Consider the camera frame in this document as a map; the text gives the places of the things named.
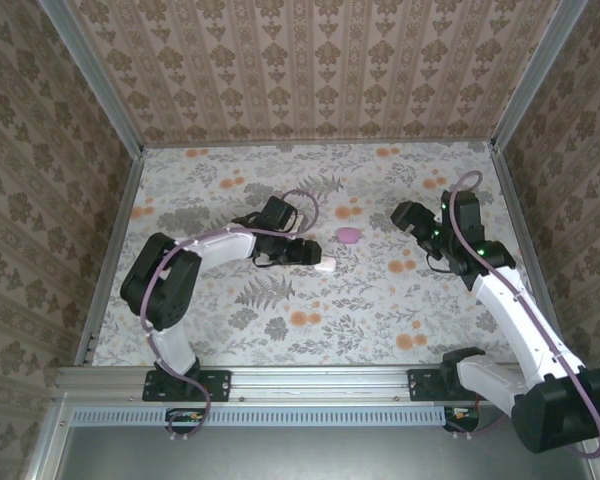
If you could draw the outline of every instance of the table surface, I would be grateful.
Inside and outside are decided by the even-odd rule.
[[[218,228],[293,188],[318,198],[320,217],[308,236],[337,259],[335,273],[257,269],[242,260],[201,275],[182,321],[203,364],[438,363],[443,353],[473,345],[498,361],[514,360],[475,295],[453,275],[432,272],[414,238],[389,219],[404,200],[437,210],[445,188],[481,170],[477,196],[487,238],[504,243],[524,276],[485,142],[156,149],[143,157],[94,365],[154,360],[138,318],[119,296],[151,234],[182,238]],[[288,200],[312,215],[308,199]],[[361,229],[360,241],[339,243],[340,227]]]

